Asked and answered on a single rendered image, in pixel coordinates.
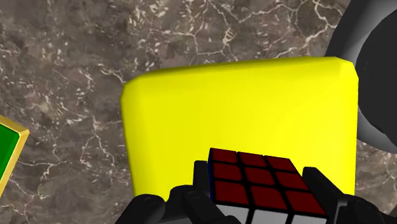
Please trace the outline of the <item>yellow rounded box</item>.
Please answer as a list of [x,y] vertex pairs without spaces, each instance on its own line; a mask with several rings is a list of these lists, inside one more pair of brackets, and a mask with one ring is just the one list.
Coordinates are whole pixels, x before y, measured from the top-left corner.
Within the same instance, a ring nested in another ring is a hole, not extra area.
[[135,195],[187,185],[211,148],[289,158],[355,191],[358,76],[336,57],[159,69],[123,86],[123,133]]

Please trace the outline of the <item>green box with gold rim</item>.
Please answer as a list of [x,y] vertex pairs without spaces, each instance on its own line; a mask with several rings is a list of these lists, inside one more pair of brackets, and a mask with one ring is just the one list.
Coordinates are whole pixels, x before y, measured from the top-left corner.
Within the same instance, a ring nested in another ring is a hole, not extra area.
[[0,198],[29,134],[26,127],[0,115]]

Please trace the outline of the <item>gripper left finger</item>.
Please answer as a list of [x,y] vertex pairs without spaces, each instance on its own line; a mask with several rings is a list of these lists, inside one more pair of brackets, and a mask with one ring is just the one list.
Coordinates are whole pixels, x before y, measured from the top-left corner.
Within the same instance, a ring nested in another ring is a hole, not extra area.
[[169,199],[142,194],[134,197],[115,224],[242,224],[224,215],[209,198],[207,162],[197,160],[193,184],[174,187]]

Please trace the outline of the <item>colourful puzzle cube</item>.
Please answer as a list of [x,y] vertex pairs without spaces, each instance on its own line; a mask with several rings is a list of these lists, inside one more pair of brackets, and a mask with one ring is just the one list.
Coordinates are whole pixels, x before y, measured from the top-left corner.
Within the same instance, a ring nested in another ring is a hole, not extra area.
[[210,198],[241,224],[326,224],[328,215],[288,158],[212,148]]

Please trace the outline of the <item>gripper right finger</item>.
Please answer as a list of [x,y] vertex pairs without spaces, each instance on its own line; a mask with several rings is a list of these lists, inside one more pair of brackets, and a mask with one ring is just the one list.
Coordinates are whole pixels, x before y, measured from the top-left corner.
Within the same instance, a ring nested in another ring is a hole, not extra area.
[[397,217],[361,197],[344,194],[315,167],[304,167],[302,178],[328,215],[326,224],[397,224]]

